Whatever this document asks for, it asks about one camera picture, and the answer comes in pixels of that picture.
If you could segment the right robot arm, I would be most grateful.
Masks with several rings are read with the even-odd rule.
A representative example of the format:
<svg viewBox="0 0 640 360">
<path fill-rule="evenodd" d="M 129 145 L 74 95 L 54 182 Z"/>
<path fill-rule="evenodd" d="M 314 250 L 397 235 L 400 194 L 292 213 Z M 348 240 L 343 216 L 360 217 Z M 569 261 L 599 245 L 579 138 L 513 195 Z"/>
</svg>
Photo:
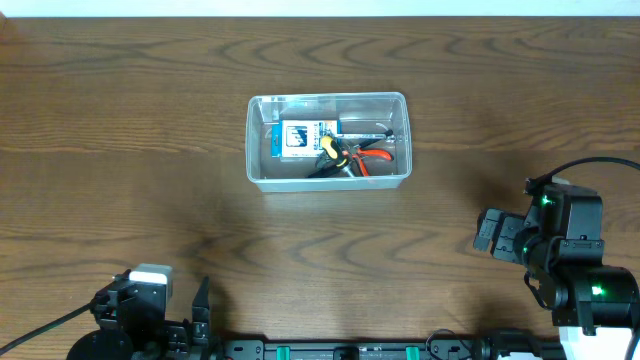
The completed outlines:
<svg viewBox="0 0 640 360">
<path fill-rule="evenodd" d="M 487 208 L 473 242 L 524 267 L 524 282 L 549 311 L 569 359 L 633 359 L 639 342 L 639 286 L 603 262 L 603 201 L 589 188 L 548 182 L 528 188 L 524 215 Z"/>
</svg>

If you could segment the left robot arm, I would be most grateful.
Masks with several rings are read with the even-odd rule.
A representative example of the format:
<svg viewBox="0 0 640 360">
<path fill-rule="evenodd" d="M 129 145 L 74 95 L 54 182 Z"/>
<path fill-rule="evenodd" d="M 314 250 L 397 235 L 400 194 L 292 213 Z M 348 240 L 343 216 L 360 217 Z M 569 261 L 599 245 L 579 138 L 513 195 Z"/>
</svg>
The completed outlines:
<svg viewBox="0 0 640 360">
<path fill-rule="evenodd" d="M 211 330 L 210 279 L 204 277 L 191 306 L 192 319 L 170 321 L 168 270 L 128 270 L 99 290 L 89 311 L 98 329 L 80 338 L 69 359 L 217 359 L 222 351 Z"/>
</svg>

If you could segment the blue white screwdriver set box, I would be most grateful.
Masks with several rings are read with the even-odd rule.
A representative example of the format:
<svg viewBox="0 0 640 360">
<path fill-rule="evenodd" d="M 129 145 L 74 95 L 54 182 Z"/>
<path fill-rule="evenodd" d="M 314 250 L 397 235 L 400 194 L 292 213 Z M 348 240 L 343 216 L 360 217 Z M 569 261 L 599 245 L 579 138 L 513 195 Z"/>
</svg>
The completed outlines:
<svg viewBox="0 0 640 360">
<path fill-rule="evenodd" d="M 338 120 L 282 120 L 271 128 L 271 156 L 279 158 L 315 158 L 324 149 L 321 138 L 338 134 Z"/>
</svg>

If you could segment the silver ratchet wrench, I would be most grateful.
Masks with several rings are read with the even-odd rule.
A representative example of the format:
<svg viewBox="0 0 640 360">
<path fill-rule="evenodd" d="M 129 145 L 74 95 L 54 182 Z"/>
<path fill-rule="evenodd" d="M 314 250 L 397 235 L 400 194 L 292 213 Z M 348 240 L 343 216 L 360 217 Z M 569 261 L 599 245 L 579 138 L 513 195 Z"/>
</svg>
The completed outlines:
<svg viewBox="0 0 640 360">
<path fill-rule="evenodd" d="M 388 140 L 394 139 L 394 134 L 391 129 L 388 129 L 384 133 L 337 133 L 333 134 L 334 138 L 347 139 L 347 140 Z"/>
</svg>

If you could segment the small black handled hammer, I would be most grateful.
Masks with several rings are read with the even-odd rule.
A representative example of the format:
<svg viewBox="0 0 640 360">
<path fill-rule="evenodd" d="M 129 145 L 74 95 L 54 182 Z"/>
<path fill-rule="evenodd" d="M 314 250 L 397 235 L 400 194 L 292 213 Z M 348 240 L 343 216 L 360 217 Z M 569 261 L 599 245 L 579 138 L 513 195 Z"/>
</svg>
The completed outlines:
<svg viewBox="0 0 640 360">
<path fill-rule="evenodd" d="M 394 140 L 392 130 L 373 134 L 327 132 L 319 140 L 322 152 L 316 160 L 317 170 L 310 174 L 309 178 L 331 177 L 339 172 L 345 173 L 348 177 L 355 177 L 352 163 L 355 163 L 361 176 L 368 177 L 370 173 L 364 163 L 365 158 L 375 157 L 385 161 L 393 159 L 389 151 L 372 148 L 372 145 L 386 140 Z"/>
</svg>

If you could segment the orange handled cutting pliers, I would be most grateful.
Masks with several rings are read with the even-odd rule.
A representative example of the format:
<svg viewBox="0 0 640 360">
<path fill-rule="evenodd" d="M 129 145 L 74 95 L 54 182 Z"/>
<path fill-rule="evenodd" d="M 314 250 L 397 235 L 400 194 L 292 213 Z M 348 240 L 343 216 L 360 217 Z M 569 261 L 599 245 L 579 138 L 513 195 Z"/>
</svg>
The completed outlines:
<svg viewBox="0 0 640 360">
<path fill-rule="evenodd" d="M 380 158 L 386 161 L 392 161 L 393 156 L 390 152 L 383 149 L 363 149 L 360 145 L 347 145 L 343 151 L 343 155 L 348 159 L 347 165 L 342 171 L 349 177 L 354 177 L 351 163 L 354 162 L 362 177 L 369 177 L 370 173 L 364 163 L 367 157 Z"/>
</svg>

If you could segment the slim black yellow screwdriver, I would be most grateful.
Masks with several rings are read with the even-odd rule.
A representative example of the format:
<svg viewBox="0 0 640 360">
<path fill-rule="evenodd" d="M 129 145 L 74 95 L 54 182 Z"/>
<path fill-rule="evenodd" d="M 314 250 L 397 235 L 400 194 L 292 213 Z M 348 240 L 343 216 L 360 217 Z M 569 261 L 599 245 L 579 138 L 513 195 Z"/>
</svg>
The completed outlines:
<svg viewBox="0 0 640 360">
<path fill-rule="evenodd" d="M 335 176 L 340 172 L 349 172 L 349 171 L 350 169 L 349 169 L 348 162 L 342 165 L 331 164 L 311 173 L 310 175 L 308 175 L 308 178 L 327 178 L 327 177 Z"/>
</svg>

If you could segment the stubby yellow black screwdriver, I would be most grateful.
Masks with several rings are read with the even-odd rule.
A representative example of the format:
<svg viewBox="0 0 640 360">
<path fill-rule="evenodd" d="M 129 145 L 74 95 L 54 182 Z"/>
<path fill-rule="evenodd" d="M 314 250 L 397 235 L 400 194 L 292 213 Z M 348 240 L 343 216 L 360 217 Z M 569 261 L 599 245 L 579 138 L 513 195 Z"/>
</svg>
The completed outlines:
<svg viewBox="0 0 640 360">
<path fill-rule="evenodd" d="M 354 178 L 355 174 L 351 170 L 351 160 L 348 155 L 344 154 L 344 150 L 338 144 L 338 142 L 330 135 L 324 135 L 320 140 L 320 145 L 324 150 L 328 158 L 332 160 L 332 164 L 342 165 L 346 162 L 349 163 L 349 172 L 343 172 L 348 177 Z"/>
</svg>

